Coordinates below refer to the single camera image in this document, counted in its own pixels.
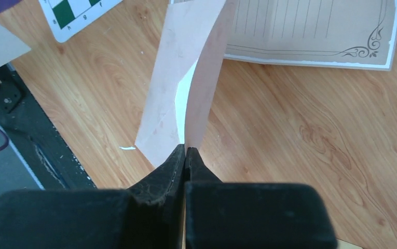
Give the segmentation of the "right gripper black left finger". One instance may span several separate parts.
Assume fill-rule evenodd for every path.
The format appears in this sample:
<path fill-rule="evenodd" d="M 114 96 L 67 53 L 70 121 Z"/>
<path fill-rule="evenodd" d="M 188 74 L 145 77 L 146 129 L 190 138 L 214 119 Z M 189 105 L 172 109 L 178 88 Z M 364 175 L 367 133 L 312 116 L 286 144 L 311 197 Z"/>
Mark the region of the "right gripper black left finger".
<path fill-rule="evenodd" d="M 181 248 L 185 147 L 127 189 L 0 196 L 0 248 Z"/>

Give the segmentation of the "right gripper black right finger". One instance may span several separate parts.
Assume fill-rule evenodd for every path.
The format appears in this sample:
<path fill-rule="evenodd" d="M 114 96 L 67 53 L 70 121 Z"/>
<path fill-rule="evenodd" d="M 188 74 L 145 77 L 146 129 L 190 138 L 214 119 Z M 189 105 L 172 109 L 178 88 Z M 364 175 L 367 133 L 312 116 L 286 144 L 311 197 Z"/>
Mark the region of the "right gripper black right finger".
<path fill-rule="evenodd" d="M 224 183 L 196 148 L 185 160 L 187 248 L 337 248 L 318 192 L 301 183 Z"/>

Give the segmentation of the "pink paper envelope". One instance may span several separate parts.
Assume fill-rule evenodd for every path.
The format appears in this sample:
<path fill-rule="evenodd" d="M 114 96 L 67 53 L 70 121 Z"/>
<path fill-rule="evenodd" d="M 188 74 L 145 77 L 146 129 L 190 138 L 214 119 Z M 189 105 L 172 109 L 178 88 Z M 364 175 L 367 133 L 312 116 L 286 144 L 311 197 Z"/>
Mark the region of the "pink paper envelope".
<path fill-rule="evenodd" d="M 153 166 L 179 144 L 200 147 L 237 6 L 237 1 L 168 6 L 135 140 Z"/>

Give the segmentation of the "small white paper scrap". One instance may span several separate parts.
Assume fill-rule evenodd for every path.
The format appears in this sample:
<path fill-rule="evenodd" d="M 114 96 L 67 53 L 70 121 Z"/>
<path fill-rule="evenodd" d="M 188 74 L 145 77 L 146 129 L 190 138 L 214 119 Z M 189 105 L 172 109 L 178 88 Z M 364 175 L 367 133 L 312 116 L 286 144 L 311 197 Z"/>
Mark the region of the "small white paper scrap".
<path fill-rule="evenodd" d="M 119 149 L 121 149 L 121 150 L 135 150 L 136 148 L 133 146 L 129 146 L 129 147 L 119 146 Z"/>

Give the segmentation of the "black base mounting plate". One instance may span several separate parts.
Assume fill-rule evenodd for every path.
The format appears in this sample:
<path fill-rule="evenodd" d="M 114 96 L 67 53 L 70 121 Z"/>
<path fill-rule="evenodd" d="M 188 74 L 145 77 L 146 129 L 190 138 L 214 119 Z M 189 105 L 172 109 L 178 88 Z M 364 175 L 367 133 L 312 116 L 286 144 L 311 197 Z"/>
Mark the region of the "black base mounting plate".
<path fill-rule="evenodd" d="M 0 125 L 46 189 L 96 188 L 11 64 L 0 67 Z"/>

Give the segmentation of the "green white chessboard mat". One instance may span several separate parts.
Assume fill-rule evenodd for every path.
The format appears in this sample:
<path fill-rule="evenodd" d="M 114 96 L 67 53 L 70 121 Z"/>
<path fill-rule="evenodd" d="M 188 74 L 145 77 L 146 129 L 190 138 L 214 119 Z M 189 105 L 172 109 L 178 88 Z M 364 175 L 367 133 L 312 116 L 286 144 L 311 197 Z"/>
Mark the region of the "green white chessboard mat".
<path fill-rule="evenodd" d="M 64 43 L 121 0 L 39 0 L 39 3 L 54 38 Z"/>

